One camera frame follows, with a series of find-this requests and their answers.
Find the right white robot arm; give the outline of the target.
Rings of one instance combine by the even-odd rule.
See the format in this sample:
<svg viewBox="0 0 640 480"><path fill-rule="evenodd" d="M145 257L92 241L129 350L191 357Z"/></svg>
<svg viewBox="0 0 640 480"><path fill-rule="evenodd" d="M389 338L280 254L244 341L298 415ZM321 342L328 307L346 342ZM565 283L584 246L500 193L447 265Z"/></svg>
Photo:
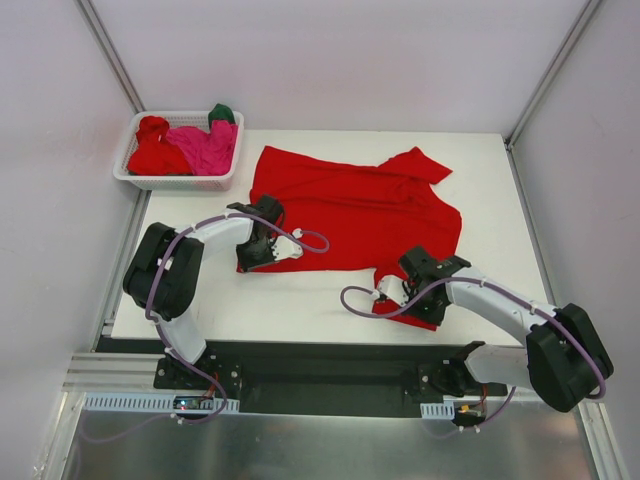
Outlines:
<svg viewBox="0 0 640 480"><path fill-rule="evenodd" d="M489 321L518 343L469 343L430 375L434 389L462 397L489 383L521 387L535 391L560 412L604 396L614 367L581 307L537 303L495 283L465 259L438 261L421 247L403 255L399 265L406 276L387 276L378 288L404 313L438 325L446 308L454 305Z"/></svg>

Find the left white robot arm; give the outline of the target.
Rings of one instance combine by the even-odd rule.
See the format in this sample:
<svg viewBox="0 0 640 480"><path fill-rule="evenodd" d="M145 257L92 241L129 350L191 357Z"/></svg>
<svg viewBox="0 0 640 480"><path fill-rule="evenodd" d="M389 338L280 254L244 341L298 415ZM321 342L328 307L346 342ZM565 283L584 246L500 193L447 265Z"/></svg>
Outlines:
<svg viewBox="0 0 640 480"><path fill-rule="evenodd" d="M252 204L230 204L227 212L240 216L193 227L184 236L177 228L151 224L123 279L123 291L159 324L172 356L182 358L176 374L192 389L205 386L212 374L209 361L201 358L206 341L190 310L203 261L233 247L242 272L272 265L276 236L269 226L284 224L284 207L268 195Z"/></svg>

